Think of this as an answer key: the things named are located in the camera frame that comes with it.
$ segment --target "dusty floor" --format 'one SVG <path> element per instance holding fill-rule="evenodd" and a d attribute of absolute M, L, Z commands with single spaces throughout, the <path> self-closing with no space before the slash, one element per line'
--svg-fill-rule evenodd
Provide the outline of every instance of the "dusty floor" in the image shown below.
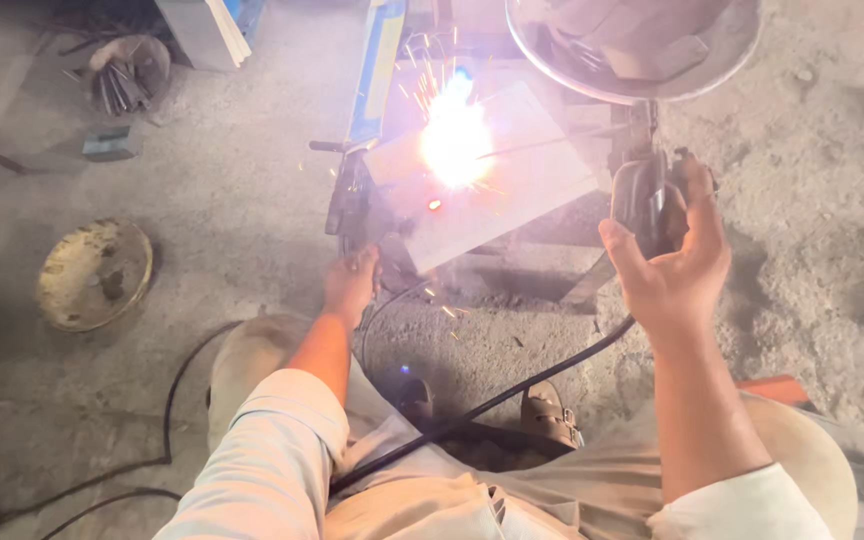
<path fill-rule="evenodd" d="M 746 68 L 710 94 L 665 105 L 662 135 L 700 154 L 722 185 L 735 262 L 717 330 L 732 373 L 791 374 L 820 410 L 864 428 L 864 4 L 784 0 L 765 10 Z M 0 18 L 0 151 L 42 170 L 0 168 L 0 509 L 157 455 L 165 391 L 209 330 L 263 306 L 315 313 L 335 252 L 322 230 L 338 157 L 310 153 L 306 141 L 345 132 L 364 13 L 361 2 L 270 2 L 244 69 L 176 68 L 153 116 L 161 127 L 138 126 L 143 154 L 108 164 L 78 158 L 99 118 L 60 73 L 60 43 L 33 56 L 38 31 Z M 40 265 L 62 234 L 111 215 L 152 238 L 150 292 L 111 325 L 57 332 L 36 312 Z M 405 303 L 373 329 L 369 363 L 410 365 L 459 411 L 592 343 L 595 324 L 608 331 L 623 314 L 614 286 L 600 306 L 595 317 L 481 309 L 453 320 Z M 0 538 L 41 536 L 127 486 L 188 489 L 207 457 L 214 351 L 179 389 L 173 466 L 71 497 Z M 594 439 L 647 399 L 651 369 L 634 330 L 555 383 Z M 173 509 L 158 498 L 121 503 L 60 537 L 150 537 Z"/>

